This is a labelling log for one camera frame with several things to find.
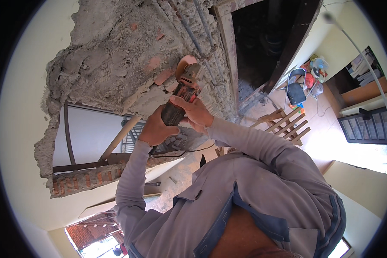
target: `worker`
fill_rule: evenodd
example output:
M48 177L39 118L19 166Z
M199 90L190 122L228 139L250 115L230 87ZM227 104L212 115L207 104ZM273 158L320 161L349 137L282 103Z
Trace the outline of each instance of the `worker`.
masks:
M145 211L145 166L152 146L179 132L160 106L136 141L116 192L117 221L130 257L327 257L346 213L310 156L290 141L207 111L200 99L171 96L182 120L237 151L207 162L165 213Z

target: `angle grinder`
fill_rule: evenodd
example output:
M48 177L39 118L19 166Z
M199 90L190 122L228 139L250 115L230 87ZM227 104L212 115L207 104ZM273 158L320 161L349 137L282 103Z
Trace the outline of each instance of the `angle grinder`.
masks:
M201 93L203 83L201 82L204 71L198 64L196 58L188 54L184 56L176 67L175 76L178 86L172 95L183 98L186 102L192 103ZM175 106L170 100L166 103L160 117L167 126L177 126L185 115L185 110ZM157 146L150 151L152 155Z

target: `gray shirt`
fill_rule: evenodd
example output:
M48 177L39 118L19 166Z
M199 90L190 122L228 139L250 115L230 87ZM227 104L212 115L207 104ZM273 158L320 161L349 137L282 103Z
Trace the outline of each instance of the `gray shirt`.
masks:
M145 211L145 165L151 147L136 141L116 192L117 221L130 257L207 257L232 204L280 248L305 258L327 257L342 238L346 213L312 159L272 133L215 118L207 128L218 145L239 151L192 174L192 185L166 213Z

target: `demolished wall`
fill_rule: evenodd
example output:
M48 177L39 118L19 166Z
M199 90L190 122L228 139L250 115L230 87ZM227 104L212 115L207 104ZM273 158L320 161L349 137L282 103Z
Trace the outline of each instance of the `demolished wall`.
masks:
M46 68L48 91L42 108L51 120L45 136L35 144L35 158L41 177L48 178L49 189L54 183L52 161L59 115L66 100L146 119L169 99L176 86L174 72L179 60L194 54L199 64L209 67L205 69L205 88L201 92L204 104L215 116L229 120L235 117L220 31L216 18L208 11L212 1L199 3L214 48L191 1L170 4L160 0L79 0L79 11L72 15L75 27L71 44ZM181 16L202 53L182 25ZM98 173L109 169L93 169L91 173L97 178Z

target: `floor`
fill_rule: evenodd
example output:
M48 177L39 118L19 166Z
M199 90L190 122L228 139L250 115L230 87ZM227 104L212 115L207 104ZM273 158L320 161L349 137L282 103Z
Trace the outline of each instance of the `floor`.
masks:
M285 91L274 91L269 98L278 108L284 108ZM254 101L255 104L247 107L248 110L244 113L240 124L251 126L259 117L275 111L271 100ZM285 108L287 114L291 112L288 105L289 102ZM348 143L337 121L340 109L326 84L324 84L324 92L318 96L318 101L308 97L304 102L305 117L300 121L308 120L308 123L299 132L306 127L310 127L311 130L301 138L303 145L300 148L310 155L321 173L326 171L333 160L387 173L387 165L384 165L387 163L387 145ZM260 130L266 128L268 125L265 123L256 127ZM198 149L212 144L213 141L208 140ZM145 194L162 193L160 197L147 201L146 210L155 209L163 213L169 210L172 207L173 197L191 185L191 174L199 168L201 155L204 154L206 160L210 161L217 157L215 148L212 146L187 156L155 180L155 182L162 182L160 187L145 187Z

